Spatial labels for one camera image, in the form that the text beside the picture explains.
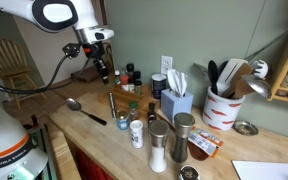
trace black cable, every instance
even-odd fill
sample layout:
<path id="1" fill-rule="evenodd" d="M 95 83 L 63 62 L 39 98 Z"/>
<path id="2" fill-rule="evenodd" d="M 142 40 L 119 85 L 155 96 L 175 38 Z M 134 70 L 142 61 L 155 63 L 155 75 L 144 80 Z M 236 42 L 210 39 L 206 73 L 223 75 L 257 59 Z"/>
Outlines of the black cable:
<path id="1" fill-rule="evenodd" d="M 96 46 L 96 50 L 92 53 L 92 55 L 90 57 L 92 57 L 95 53 L 97 53 L 99 50 L 99 47 Z M 19 90 L 19 89 L 10 89 L 10 88 L 7 88 L 7 87 L 4 87 L 4 86 L 1 86 L 0 85 L 0 91 L 2 92 L 6 92 L 6 93 L 10 93 L 10 94 L 36 94 L 36 93 L 41 93 L 41 92 L 45 92 L 47 90 L 54 90 L 54 89 L 59 89 L 59 88 L 62 88 L 62 87 L 65 87 L 73 82 L 75 82 L 75 80 L 82 74 L 82 72 L 85 70 L 87 64 L 89 63 L 90 59 L 91 58 L 88 58 L 86 60 L 86 62 L 84 63 L 84 66 L 82 67 L 81 71 L 77 74 L 77 76 L 71 80 L 70 82 L 64 84 L 64 85 L 61 85 L 61 86 L 57 86 L 57 87 L 52 87 L 50 88 L 50 86 L 53 84 L 56 76 L 57 76 L 57 73 L 61 67 L 61 65 L 63 64 L 63 62 L 65 61 L 65 59 L 67 58 L 68 56 L 65 55 L 61 60 L 60 62 L 58 63 L 54 73 L 53 73 L 53 76 L 51 78 L 51 81 L 45 86 L 45 87 L 42 87 L 42 88 L 39 88 L 39 89 L 34 89 L 34 90 Z"/>

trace white paper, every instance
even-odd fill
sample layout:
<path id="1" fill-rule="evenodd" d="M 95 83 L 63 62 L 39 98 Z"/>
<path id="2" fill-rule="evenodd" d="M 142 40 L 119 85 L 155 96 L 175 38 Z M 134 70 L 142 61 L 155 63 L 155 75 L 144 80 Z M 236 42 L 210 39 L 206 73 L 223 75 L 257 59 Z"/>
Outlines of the white paper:
<path id="1" fill-rule="evenodd" d="M 288 180 L 288 163 L 232 161 L 241 180 Z"/>

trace spatula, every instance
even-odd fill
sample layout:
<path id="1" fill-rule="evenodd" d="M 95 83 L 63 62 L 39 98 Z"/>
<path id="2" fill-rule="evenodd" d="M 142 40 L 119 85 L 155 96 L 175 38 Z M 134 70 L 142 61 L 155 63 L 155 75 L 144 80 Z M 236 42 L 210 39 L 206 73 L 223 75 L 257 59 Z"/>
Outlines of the spatula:
<path id="1" fill-rule="evenodd" d="M 230 99 L 240 99 L 244 95 L 248 95 L 255 92 L 253 88 L 251 88 L 245 81 L 244 79 L 240 78 L 237 80 L 236 85 L 235 85 L 235 92 L 233 94 L 233 97 Z"/>
<path id="2" fill-rule="evenodd" d="M 223 93 L 222 97 L 229 98 L 234 94 L 236 90 L 236 83 L 239 79 L 241 79 L 242 75 L 251 74 L 253 72 L 253 68 L 247 63 L 243 63 L 241 67 L 234 74 L 230 87 Z"/>

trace wooden countertop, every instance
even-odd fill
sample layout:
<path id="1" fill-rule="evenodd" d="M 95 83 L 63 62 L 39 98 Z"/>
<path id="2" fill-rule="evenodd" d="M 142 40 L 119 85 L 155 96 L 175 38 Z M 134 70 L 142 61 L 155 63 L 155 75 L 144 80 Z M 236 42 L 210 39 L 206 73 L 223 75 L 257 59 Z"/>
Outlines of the wooden countertop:
<path id="1" fill-rule="evenodd" d="M 213 133 L 224 141 L 218 155 L 215 158 L 209 157 L 205 161 L 197 161 L 187 150 L 188 159 L 184 163 L 175 163 L 170 157 L 175 135 L 170 131 L 165 148 L 167 169 L 162 173 L 155 173 L 148 165 L 151 144 L 147 121 L 143 120 L 144 146 L 141 149 L 134 149 L 129 131 L 119 130 L 115 120 L 111 117 L 110 107 L 97 100 L 98 95 L 112 85 L 103 85 L 100 81 L 92 83 L 96 83 L 94 86 L 97 88 L 77 100 L 82 104 L 84 111 L 107 120 L 106 126 L 102 126 L 80 112 L 72 112 L 66 106 L 59 108 L 57 112 L 50 115 L 50 118 L 67 138 L 114 179 L 178 179 L 180 168 L 183 165 L 191 165 L 199 171 L 201 179 L 233 180 L 239 178 L 232 160 L 288 163 L 287 137 L 261 128 L 256 136 L 243 136 L 233 129 L 217 131 L 206 126 L 201 120 L 199 110 L 193 108 L 195 126 Z"/>

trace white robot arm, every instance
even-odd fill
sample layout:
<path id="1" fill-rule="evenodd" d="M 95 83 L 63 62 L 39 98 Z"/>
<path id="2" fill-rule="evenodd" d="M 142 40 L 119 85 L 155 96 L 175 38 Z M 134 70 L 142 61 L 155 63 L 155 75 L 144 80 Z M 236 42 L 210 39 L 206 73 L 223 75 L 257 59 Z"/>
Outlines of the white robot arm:
<path id="1" fill-rule="evenodd" d="M 98 27 L 91 0 L 0 0 L 0 11 L 22 17 L 50 33 L 73 27 L 78 48 L 70 43 L 63 48 L 65 54 L 73 50 L 68 57 L 76 57 L 82 45 L 86 57 L 94 59 L 103 82 L 108 83 L 108 69 L 101 58 L 102 41 L 113 37 L 114 31 Z"/>

